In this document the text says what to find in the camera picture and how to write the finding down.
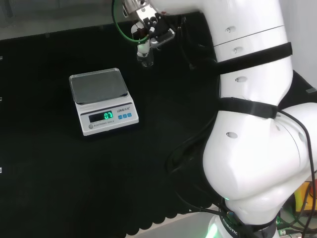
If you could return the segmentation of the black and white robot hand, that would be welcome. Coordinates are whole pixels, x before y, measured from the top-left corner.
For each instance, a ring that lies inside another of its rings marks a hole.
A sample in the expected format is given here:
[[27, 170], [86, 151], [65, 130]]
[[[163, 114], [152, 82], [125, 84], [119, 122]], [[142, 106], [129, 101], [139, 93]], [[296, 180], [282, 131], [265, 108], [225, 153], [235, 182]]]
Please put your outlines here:
[[175, 37], [175, 31], [166, 19], [159, 13], [151, 18], [145, 18], [145, 22], [138, 21], [131, 27], [133, 40], [141, 40], [147, 37], [146, 42], [137, 46], [137, 58], [145, 60], [150, 57], [153, 49], [160, 49], [163, 44]]

